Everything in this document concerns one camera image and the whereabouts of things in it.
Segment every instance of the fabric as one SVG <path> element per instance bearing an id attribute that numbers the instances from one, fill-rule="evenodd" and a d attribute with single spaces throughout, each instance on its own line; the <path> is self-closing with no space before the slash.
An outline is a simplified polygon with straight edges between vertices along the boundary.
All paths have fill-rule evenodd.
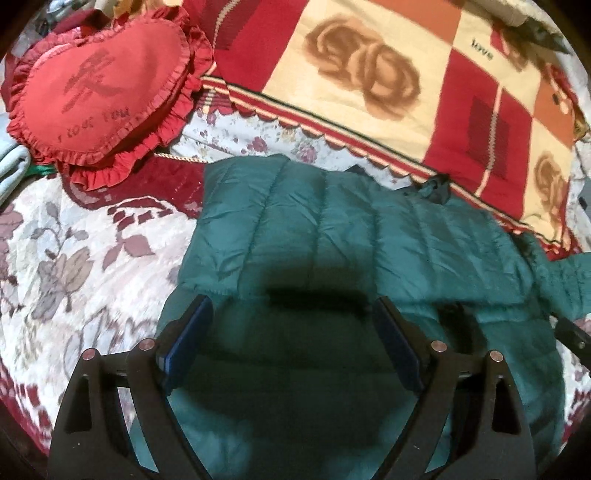
<path id="1" fill-rule="evenodd" d="M 547 22 L 547 15 L 527 0 L 475 0 L 475 3 L 512 27 L 512 32 L 521 38 L 550 50 L 570 53 L 554 22 Z"/>
<path id="2" fill-rule="evenodd" d="M 57 173 L 57 170 L 52 165 L 29 165 L 27 169 L 27 173 L 25 177 L 33 176 L 33 175 L 40 175 L 42 177 L 47 177 L 48 175 L 53 175 Z"/>
<path id="3" fill-rule="evenodd" d="M 93 197 L 43 178 L 0 210 L 0 401 L 43 452 L 82 351 L 154 334 L 201 210 L 202 170 L 149 159 Z"/>
<path id="4" fill-rule="evenodd" d="M 574 272 L 591 257 L 553 263 L 563 281 L 550 290 L 545 255 L 523 241 L 520 252 L 456 197 L 438 205 L 285 157 L 208 166 L 203 211 L 158 329 L 196 294 L 212 298 L 212 330 L 170 397 L 212 477 L 371 477 L 415 403 L 368 318 L 367 303 L 382 295 L 431 339 L 502 351 L 538 461 L 555 454 L 563 383 L 548 307 L 575 316 L 589 307 L 591 279 Z M 436 306 L 457 301 L 473 306 L 477 327 L 437 321 Z M 131 433 L 138 459 L 154 467 L 137 425 Z M 448 453 L 447 430 L 432 466 Z"/>
<path id="5" fill-rule="evenodd" d="M 507 230 L 535 232 L 553 258 L 577 251 L 564 224 L 574 110 L 547 65 L 556 57 L 481 7 L 463 0 L 184 7 L 215 50 L 216 69 L 204 77 L 213 108 L 225 98 L 418 181 L 450 174 L 456 194 Z"/>
<path id="6" fill-rule="evenodd" d="M 181 8 L 80 41 L 63 35 L 49 35 L 19 62 L 9 132 L 37 163 L 55 162 L 85 189 L 116 185 L 178 136 L 211 48 Z"/>
<path id="7" fill-rule="evenodd" d="M 0 205 L 25 177 L 31 154 L 6 132 L 8 114 L 0 114 Z"/>
<path id="8" fill-rule="evenodd" d="M 277 121 L 243 118 L 237 113 L 220 115 L 198 109 L 175 149 L 176 154 L 206 161 L 241 154 L 285 153 L 294 161 L 327 170 L 360 165 L 384 186 L 397 187 L 401 182 L 389 169 L 371 169 L 367 159 L 355 157 L 347 149 L 330 148 L 323 138 L 312 138 L 299 128 L 284 128 Z M 143 336 L 154 334 L 194 231 L 194 219 L 201 212 L 202 170 L 199 163 L 151 157 L 122 183 L 108 189 L 83 191 L 64 178 L 24 183 L 13 203 L 0 210 L 0 241 L 4 245 L 0 248 L 0 401 L 44 451 L 48 451 L 60 396 L 77 353 L 91 346 L 101 351 L 123 351 Z M 573 198 L 567 211 L 575 214 L 573 207 L 578 204 L 576 196 Z M 52 231 L 32 238 L 38 227 L 60 232 L 47 213 L 48 204 L 56 206 L 61 241 L 77 231 L 88 234 L 88 238 L 63 247 L 68 258 L 87 248 L 88 261 L 93 262 L 82 286 L 66 298 L 60 294 L 63 277 L 59 270 L 47 274 L 47 262 L 55 261 L 46 251 L 51 255 L 59 248 Z M 581 218 L 570 215 L 568 221 L 579 242 L 586 236 L 591 241 L 591 225 L 584 213 Z M 140 246 L 131 251 L 142 256 L 131 255 L 122 245 L 129 237 L 135 237 L 130 245 Z M 140 237 L 145 238 L 149 250 L 142 246 Z M 174 259 L 166 255 L 169 250 L 176 255 Z M 144 277 L 149 282 L 144 284 Z M 35 319 L 31 317 L 37 306 L 42 309 L 54 301 L 57 308 L 53 316 L 50 312 L 40 322 L 36 319 L 38 310 Z M 147 319 L 151 327 L 145 327 Z M 578 324 L 591 332 L 591 315 Z M 591 403 L 591 380 L 574 354 L 560 344 L 557 348 L 563 359 L 566 440 Z M 126 420 L 131 424 L 135 415 L 131 399 L 124 397 L 123 402 Z"/>

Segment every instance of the orange square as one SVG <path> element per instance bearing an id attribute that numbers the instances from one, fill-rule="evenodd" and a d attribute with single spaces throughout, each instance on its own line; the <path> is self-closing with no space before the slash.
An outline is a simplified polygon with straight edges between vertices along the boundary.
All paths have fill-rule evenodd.
<path id="1" fill-rule="evenodd" d="M 466 0 L 371 0 L 399 13 L 451 44 Z"/>
<path id="2" fill-rule="evenodd" d="M 535 99 L 534 118 L 537 118 L 569 149 L 573 146 L 573 104 L 546 72 L 542 75 L 540 89 Z"/>

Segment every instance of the green cloth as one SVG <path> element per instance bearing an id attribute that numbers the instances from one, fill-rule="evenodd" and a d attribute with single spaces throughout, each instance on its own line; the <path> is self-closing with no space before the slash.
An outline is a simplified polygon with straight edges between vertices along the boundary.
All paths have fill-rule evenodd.
<path id="1" fill-rule="evenodd" d="M 390 191 L 282 156 L 207 167 L 204 208 L 158 327 L 195 295 L 212 298 L 214 324 L 170 404 L 214 479 L 371 478 L 415 404 L 374 331 L 367 305 L 379 296 L 430 339 L 501 351 L 538 463 L 556 454 L 564 385 L 548 315 L 591 309 L 591 257 L 550 263 L 488 213 L 456 197 L 431 202 L 437 187 Z M 437 307 L 455 302 L 474 325 L 438 321 Z M 137 423 L 131 435 L 154 469 Z M 449 442 L 448 428 L 432 467 Z"/>
<path id="2" fill-rule="evenodd" d="M 27 169 L 24 178 L 30 177 L 32 175 L 41 175 L 42 177 L 47 177 L 52 173 L 57 173 L 57 170 L 53 165 L 37 165 L 32 163 L 31 165 L 29 165 L 29 168 Z"/>

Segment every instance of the rose print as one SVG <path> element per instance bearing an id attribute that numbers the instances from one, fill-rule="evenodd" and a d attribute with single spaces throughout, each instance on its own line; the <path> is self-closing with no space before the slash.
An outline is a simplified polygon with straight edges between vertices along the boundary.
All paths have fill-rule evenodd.
<path id="1" fill-rule="evenodd" d="M 567 194 L 567 182 L 550 152 L 539 157 L 534 168 L 535 188 L 540 195 L 542 207 L 550 214 L 550 223 L 555 230 L 561 225 L 560 209 Z"/>
<path id="2" fill-rule="evenodd" d="M 252 142 L 249 143 L 247 146 L 248 150 L 255 151 L 258 153 L 264 153 L 267 151 L 267 143 L 261 137 L 255 137 L 252 139 Z"/>
<path id="3" fill-rule="evenodd" d="M 345 90 L 363 92 L 368 113 L 401 120 L 421 93 L 412 61 L 354 17 L 337 15 L 306 36 L 304 52 L 320 75 Z"/>
<path id="4" fill-rule="evenodd" d="M 316 149 L 309 142 L 301 142 L 297 144 L 291 151 L 295 157 L 303 163 L 314 163 L 318 157 Z"/>

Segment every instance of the floral bedspread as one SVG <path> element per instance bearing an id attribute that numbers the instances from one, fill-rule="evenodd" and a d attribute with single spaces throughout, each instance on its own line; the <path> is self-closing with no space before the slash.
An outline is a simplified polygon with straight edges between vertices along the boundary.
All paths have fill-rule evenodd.
<path id="1" fill-rule="evenodd" d="M 170 153 L 206 161 L 283 153 L 328 170 L 357 164 L 390 188 L 407 181 L 300 129 L 207 108 Z M 58 177 L 28 183 L 1 213 L 0 400 L 42 450 L 80 353 L 124 351 L 153 334 L 201 210 L 202 175 L 201 164 L 154 157 L 110 189 L 82 192 Z M 589 219 L 573 202 L 569 222 L 589 249 Z M 591 317 L 580 324 L 591 332 Z M 591 401 L 591 381 L 561 352 L 567 435 Z M 131 422 L 131 400 L 122 401 Z"/>

